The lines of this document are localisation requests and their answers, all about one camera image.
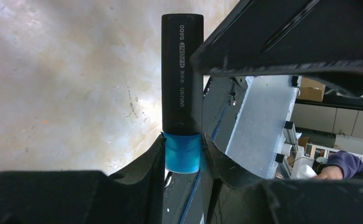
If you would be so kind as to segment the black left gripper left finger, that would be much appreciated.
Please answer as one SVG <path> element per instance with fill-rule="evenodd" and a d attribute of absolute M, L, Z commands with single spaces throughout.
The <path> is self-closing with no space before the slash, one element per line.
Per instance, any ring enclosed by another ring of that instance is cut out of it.
<path fill-rule="evenodd" d="M 116 173 L 0 172 L 0 224 L 160 224 L 164 143 Z"/>

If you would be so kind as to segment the black marker blue cap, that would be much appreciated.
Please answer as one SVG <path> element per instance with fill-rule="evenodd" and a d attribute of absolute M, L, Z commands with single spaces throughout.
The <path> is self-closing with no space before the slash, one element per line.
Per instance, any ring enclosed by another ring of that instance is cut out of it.
<path fill-rule="evenodd" d="M 202 134 L 203 76 L 190 62 L 203 43 L 201 14 L 164 14 L 161 24 L 162 130 L 165 167 L 179 174 L 198 171 L 198 147 L 191 137 Z"/>

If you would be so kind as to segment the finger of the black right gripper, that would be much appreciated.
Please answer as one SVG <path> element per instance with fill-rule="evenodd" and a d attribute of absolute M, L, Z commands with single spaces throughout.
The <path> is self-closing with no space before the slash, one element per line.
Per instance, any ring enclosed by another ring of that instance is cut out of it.
<path fill-rule="evenodd" d="M 302 75 L 363 95 L 363 0 L 241 0 L 190 58 L 213 77 Z"/>

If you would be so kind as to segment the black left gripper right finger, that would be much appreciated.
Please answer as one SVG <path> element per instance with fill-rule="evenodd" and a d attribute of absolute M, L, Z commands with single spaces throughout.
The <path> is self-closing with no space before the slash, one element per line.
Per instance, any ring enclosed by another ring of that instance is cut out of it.
<path fill-rule="evenodd" d="M 363 180 L 263 179 L 202 135 L 206 224 L 363 224 Z"/>

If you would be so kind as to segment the cardboard box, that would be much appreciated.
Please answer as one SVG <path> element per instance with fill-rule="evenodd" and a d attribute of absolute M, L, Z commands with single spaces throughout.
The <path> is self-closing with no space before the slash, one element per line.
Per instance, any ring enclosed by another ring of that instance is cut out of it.
<path fill-rule="evenodd" d="M 322 102 L 326 86 L 318 81 L 303 77 L 297 99 Z"/>

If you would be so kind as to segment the person in background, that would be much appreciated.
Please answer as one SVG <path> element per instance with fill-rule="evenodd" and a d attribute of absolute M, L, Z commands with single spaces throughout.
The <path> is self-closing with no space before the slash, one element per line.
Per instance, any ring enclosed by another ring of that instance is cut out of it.
<path fill-rule="evenodd" d="M 330 155 L 327 163 L 318 171 L 313 179 L 363 179 L 363 162 L 357 156 L 341 150 Z"/>

